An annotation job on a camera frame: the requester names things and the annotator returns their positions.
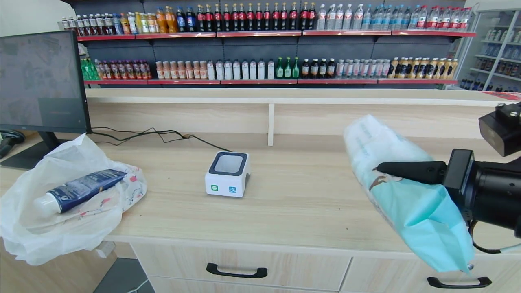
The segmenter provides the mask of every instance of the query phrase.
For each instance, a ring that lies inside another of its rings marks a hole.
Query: toothpaste tube
[[[127,173],[107,169],[69,181],[34,200],[45,216],[65,213],[120,182]]]

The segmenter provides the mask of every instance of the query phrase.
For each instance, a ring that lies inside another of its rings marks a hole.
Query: green bottle
[[[284,78],[291,78],[291,65],[290,65],[290,58],[286,57],[286,68],[284,69]]]
[[[293,66],[293,78],[299,78],[300,70],[299,70],[299,58],[295,57],[295,66]]]
[[[284,78],[284,69],[282,69],[282,57],[279,57],[279,64],[277,65],[277,78]]]

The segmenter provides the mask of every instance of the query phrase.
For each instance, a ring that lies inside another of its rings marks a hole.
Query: blue bag
[[[346,127],[344,140],[356,178],[405,244],[438,272],[469,273],[472,238],[445,187],[376,171],[383,162],[432,161],[432,157],[371,115]]]

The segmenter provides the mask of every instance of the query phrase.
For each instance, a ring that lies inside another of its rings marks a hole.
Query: black handle
[[[436,278],[436,277],[427,278],[427,282],[429,282],[429,285],[431,285],[432,287],[441,288],[441,289],[479,289],[479,288],[485,288],[485,287],[489,286],[490,284],[492,284],[492,281],[487,277],[479,277],[478,281],[479,281],[479,284],[477,284],[477,285],[447,285],[447,284],[440,282],[440,280],[438,280],[438,278]]]
[[[230,273],[223,273],[220,272],[217,269],[217,265],[215,263],[208,263],[206,266],[206,271],[213,275],[218,276],[227,276],[227,277],[237,277],[237,278],[253,278],[253,279],[260,279],[268,276],[268,269],[265,267],[259,267],[257,269],[257,272],[253,275],[241,275],[241,274],[230,274]]]

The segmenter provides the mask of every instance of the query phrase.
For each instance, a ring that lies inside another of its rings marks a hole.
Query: counter top
[[[244,198],[205,193],[204,175],[218,150],[199,141],[163,144],[148,136],[120,146],[99,144],[112,160],[142,168],[148,181],[146,196],[125,212],[110,240],[153,237],[410,252],[360,189],[341,136],[281,135],[272,147],[265,146],[265,135],[200,137],[250,153],[252,174]],[[473,149],[481,161],[512,159],[500,158],[483,140],[413,141],[440,160],[447,160],[453,148]],[[0,168],[1,194],[21,174]],[[480,224],[475,233],[484,247],[517,244],[506,229]]]

